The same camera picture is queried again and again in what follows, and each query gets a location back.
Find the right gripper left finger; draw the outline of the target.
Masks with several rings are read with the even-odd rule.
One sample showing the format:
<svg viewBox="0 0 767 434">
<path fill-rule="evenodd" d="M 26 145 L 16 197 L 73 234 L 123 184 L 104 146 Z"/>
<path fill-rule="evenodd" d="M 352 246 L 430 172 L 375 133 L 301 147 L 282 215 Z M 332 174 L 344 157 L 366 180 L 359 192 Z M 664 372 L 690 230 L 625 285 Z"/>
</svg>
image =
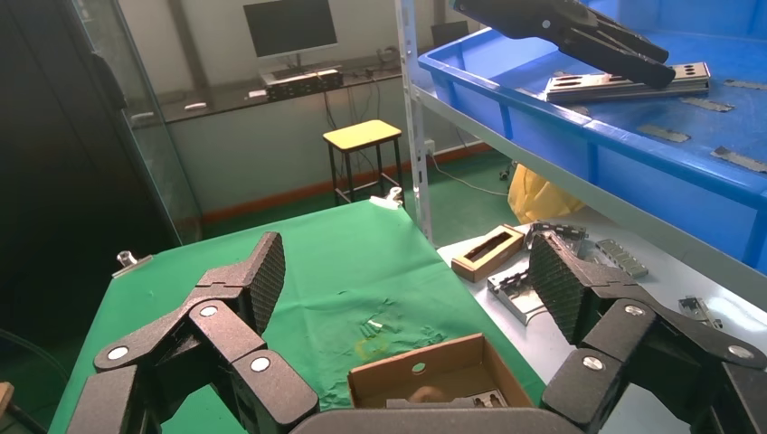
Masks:
<svg viewBox="0 0 767 434">
<path fill-rule="evenodd" d="M 317 394 L 263 336 L 285 275 L 275 231 L 207 270 L 179 307 L 95 356 L 67 430 L 158 433 L 204 387 L 250 433 L 288 433 L 316 414 Z"/>
</svg>

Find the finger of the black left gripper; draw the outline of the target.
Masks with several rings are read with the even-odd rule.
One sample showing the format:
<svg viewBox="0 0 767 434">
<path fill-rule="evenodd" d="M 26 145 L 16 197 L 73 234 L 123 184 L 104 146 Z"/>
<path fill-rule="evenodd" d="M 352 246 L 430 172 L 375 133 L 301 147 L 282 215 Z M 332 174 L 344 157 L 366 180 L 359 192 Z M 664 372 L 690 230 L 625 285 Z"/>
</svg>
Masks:
<svg viewBox="0 0 767 434">
<path fill-rule="evenodd" d="M 454 1 L 452 8 L 510 39 L 539 38 L 555 44 L 569 55 L 569 24 L 572 22 L 567 0 L 466 0 Z M 620 56 L 607 62 L 585 62 L 612 75 L 663 89 L 676 77 L 665 62 L 643 61 Z"/>
<path fill-rule="evenodd" d="M 569 2 L 569 55 L 583 62 L 607 62 L 620 56 L 665 62 L 668 51 L 645 36 L 580 1 Z"/>
</svg>

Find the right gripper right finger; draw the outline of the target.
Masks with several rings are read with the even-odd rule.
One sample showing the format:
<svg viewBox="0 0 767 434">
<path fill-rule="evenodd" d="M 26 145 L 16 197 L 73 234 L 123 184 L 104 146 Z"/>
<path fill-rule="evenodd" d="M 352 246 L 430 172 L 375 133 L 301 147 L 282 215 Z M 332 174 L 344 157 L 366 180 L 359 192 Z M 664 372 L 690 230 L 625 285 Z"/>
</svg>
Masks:
<svg viewBox="0 0 767 434">
<path fill-rule="evenodd" d="M 623 271 L 578 259 L 536 234 L 528 280 L 573 347 L 541 406 L 595 433 L 630 385 L 654 395 L 693 433 L 766 430 L 766 356 L 661 305 Z"/>
</svg>

